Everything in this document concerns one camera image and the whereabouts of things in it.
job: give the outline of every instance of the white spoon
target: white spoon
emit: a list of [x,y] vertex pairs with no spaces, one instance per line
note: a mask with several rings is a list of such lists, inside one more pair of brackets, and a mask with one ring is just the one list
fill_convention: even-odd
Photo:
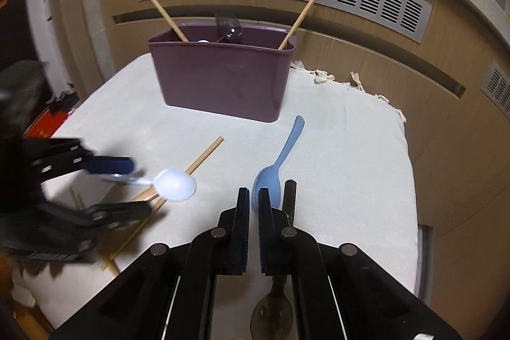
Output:
[[158,195],[167,200],[177,202],[189,199],[196,190],[195,179],[193,179],[191,175],[172,169],[163,170],[153,180],[145,177],[119,174],[103,175],[103,178],[114,182],[145,186],[152,185],[154,189],[156,189]]

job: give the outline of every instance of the plastic container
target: plastic container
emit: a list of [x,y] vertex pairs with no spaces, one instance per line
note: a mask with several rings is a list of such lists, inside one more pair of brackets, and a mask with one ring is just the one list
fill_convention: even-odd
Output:
[[295,36],[278,51],[287,33],[283,28],[242,24],[243,45],[218,43],[214,21],[179,28],[190,42],[181,42],[172,30],[149,40],[167,105],[267,123],[278,119]]

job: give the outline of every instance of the blue spoon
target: blue spoon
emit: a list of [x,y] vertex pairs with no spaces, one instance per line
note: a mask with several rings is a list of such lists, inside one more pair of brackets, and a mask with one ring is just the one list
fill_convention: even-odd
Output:
[[280,156],[276,159],[276,162],[271,166],[263,168],[257,175],[255,182],[253,183],[253,200],[259,200],[259,190],[263,187],[267,187],[269,190],[269,199],[271,200],[271,206],[278,208],[281,201],[281,188],[280,188],[280,166],[289,155],[290,151],[296,144],[296,141],[303,131],[304,119],[301,116],[297,116],[294,120],[294,126],[289,134],[287,141],[285,142],[284,148],[281,150]]

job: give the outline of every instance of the table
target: table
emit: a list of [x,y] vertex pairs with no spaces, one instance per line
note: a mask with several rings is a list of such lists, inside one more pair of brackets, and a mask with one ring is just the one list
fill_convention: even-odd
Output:
[[[280,170],[282,183],[297,182],[294,225],[321,243],[355,243],[412,291],[417,219],[404,124],[387,103],[347,84],[315,84],[308,71],[291,69],[280,118],[262,123],[166,106],[151,55],[146,54],[85,101],[56,136],[82,137],[98,155],[133,157],[148,176],[163,169],[185,170],[219,135],[225,137],[193,173],[197,190],[191,199],[167,202],[119,255],[123,270],[155,242],[181,245],[216,226],[220,213],[235,206],[239,187],[251,190],[258,171],[276,160],[298,114],[306,125]],[[111,186],[76,172],[52,179],[44,188],[49,198],[73,204],[72,187],[87,206],[103,199],[128,200],[143,189],[110,191]],[[251,312],[270,288],[270,278],[260,273],[258,250],[252,211],[246,274],[218,277],[213,339],[251,338]],[[56,277],[48,269],[25,277],[55,326],[112,278],[100,264],[66,265]],[[291,296],[289,287],[286,293]]]

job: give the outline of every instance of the chopstick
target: chopstick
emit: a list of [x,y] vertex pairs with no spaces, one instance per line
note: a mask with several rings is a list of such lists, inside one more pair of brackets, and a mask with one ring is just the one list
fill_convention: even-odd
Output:
[[294,35],[296,30],[299,28],[299,25],[301,25],[301,22],[303,22],[303,19],[308,13],[308,10],[312,7],[316,0],[309,0],[306,6],[304,7],[303,11],[299,14],[299,16],[296,19],[296,22],[294,22],[294,25],[292,25],[292,28],[290,28],[290,31],[285,36],[284,40],[281,42],[280,46],[278,47],[279,50],[282,50],[287,45],[287,41],[289,38]]
[[[207,159],[207,157],[212,153],[214,152],[214,150],[221,144],[221,142],[223,141],[223,136],[220,136],[218,137],[209,147],[207,147],[207,149],[205,149],[205,151],[198,157],[197,160],[195,160],[190,167],[188,167],[186,169],[186,173],[187,174],[192,174],[196,168],[198,168],[202,162],[204,160]],[[133,200],[146,200],[146,199],[138,199],[141,195],[143,195],[144,193],[146,193],[147,191],[150,191],[152,188],[152,186],[146,190],[144,190],[141,194],[139,194],[135,199]],[[122,250],[131,242],[131,240],[142,230],[142,228],[147,224],[147,222],[149,222],[149,220],[151,220],[151,218],[155,215],[155,213],[163,206],[163,204],[166,202],[166,199],[165,198],[159,198],[154,205],[152,205],[152,214],[150,215],[150,217],[148,217],[147,219],[144,219],[137,227],[136,229],[133,231],[133,233],[131,233],[131,235],[129,237],[127,237],[123,243],[121,243],[120,247],[117,249],[117,251],[115,251],[113,254],[109,255],[109,256],[103,256],[103,265],[101,266],[101,269],[104,270],[106,268],[108,268],[112,274],[114,276],[117,276],[120,274],[120,271],[117,267],[117,265],[115,264],[115,258],[117,257],[118,254],[120,254],[122,252]]]
[[179,39],[182,42],[189,42],[189,40],[186,38],[186,36],[183,34],[183,32],[180,30],[180,28],[177,26],[177,24],[173,21],[172,18],[170,18],[170,15],[165,11],[165,8],[161,6],[161,3],[159,3],[157,0],[150,0],[152,4],[156,7],[156,9],[159,11],[161,16],[165,18],[165,21],[170,25],[170,28],[172,28]]

